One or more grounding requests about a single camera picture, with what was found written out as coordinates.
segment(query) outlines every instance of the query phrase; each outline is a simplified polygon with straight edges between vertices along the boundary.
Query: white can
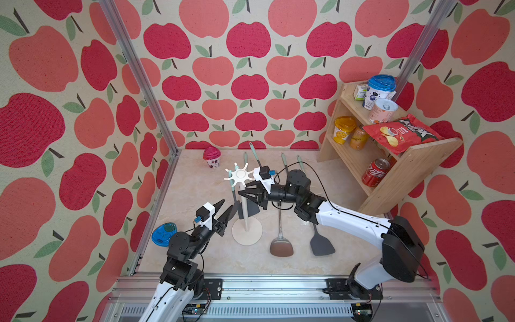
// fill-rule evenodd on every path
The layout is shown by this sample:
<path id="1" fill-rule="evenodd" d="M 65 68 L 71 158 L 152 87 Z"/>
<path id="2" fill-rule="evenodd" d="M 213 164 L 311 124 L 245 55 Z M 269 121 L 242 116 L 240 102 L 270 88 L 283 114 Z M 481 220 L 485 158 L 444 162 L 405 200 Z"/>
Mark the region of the white can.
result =
<path id="1" fill-rule="evenodd" d="M 375 100 L 372 110 L 368 113 L 368 119 L 376 124 L 390 122 L 398 108 L 399 105 L 393 100 L 378 98 Z"/>

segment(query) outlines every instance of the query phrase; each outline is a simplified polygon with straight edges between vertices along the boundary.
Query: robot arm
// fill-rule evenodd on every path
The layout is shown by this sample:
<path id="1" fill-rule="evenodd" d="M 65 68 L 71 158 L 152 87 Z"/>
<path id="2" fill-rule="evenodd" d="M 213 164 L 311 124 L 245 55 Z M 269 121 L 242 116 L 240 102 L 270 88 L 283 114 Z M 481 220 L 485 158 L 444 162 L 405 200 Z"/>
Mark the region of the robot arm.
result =
<path id="1" fill-rule="evenodd" d="M 197 210 L 194 221 L 200 222 L 200 226 L 191 235 L 180 231 L 170 238 L 160 282 L 140 322 L 175 322 L 189 301 L 202 294 L 204 272 L 191 260 L 203 252 L 214 233 L 224 235 L 227 223 L 237 212 L 239 201 L 215 219 L 224 201 L 207 203 Z"/>
<path id="2" fill-rule="evenodd" d="M 269 172 L 267 166 L 261 167 L 261 178 L 247 184 L 247 187 L 255 188 L 247 188 L 239 194 L 264 209 L 269 201 L 291 202 L 295 204 L 294 212 L 302 220 L 345 231 L 382 252 L 367 263 L 358 263 L 352 270 L 347 284 L 354 297 L 369 299 L 368 290 L 392 278 L 403 282 L 415 280 L 424 245 L 405 218 L 377 218 L 334 205 L 310 192 L 311 181 L 300 170 L 289 171 L 284 185 L 272 184 L 270 189 L 265 189 L 261 180 L 269 179 L 263 176 Z"/>

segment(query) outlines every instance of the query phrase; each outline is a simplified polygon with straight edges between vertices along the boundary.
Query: potato chip bag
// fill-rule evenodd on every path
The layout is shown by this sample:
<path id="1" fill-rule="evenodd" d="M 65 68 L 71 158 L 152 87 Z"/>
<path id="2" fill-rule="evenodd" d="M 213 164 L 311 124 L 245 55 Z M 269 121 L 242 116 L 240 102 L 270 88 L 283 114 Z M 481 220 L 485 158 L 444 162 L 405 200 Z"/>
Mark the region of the potato chip bag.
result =
<path id="1" fill-rule="evenodd" d="M 393 122 L 367 125 L 363 129 L 395 155 L 405 152 L 412 145 L 443 140 L 440 134 L 412 114 Z"/>

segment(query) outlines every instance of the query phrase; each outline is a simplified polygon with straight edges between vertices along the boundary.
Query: blue lid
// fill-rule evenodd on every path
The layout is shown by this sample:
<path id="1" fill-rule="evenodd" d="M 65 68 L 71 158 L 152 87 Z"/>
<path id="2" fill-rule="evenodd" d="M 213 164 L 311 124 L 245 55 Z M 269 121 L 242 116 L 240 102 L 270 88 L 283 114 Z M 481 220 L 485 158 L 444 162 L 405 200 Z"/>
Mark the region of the blue lid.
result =
<path id="1" fill-rule="evenodd" d="M 391 92 L 395 90 L 395 78 L 391 75 L 375 75 L 369 79 L 368 85 L 381 91 Z"/>
<path id="2" fill-rule="evenodd" d="M 163 247 L 168 247 L 170 238 L 177 232 L 177 226 L 174 223 L 166 223 L 160 225 L 152 233 L 152 241 Z"/>

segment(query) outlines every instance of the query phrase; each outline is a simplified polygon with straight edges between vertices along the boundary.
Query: metal grille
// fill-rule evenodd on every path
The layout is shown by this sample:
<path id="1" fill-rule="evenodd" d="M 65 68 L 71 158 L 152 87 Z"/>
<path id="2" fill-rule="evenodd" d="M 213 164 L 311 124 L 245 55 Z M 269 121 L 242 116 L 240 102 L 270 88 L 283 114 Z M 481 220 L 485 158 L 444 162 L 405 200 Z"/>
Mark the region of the metal grille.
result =
<path id="1" fill-rule="evenodd" d="M 140 317 L 143 315 L 143 312 L 147 308 L 148 304 L 125 304 L 124 309 L 122 310 L 121 316 L 135 316 Z"/>
<path id="2" fill-rule="evenodd" d="M 343 317 L 353 316 L 351 305 L 335 304 L 268 304 L 268 303 L 216 303 L 204 314 L 217 318 L 273 318 L 273 317 Z"/>

